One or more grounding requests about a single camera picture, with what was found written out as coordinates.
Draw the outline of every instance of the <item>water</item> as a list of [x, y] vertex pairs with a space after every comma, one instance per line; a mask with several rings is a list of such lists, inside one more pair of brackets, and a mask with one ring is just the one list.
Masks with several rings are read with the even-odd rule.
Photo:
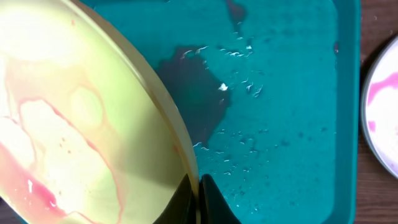
[[330, 0], [121, 1], [95, 10], [169, 89], [243, 223], [321, 223], [335, 171]]

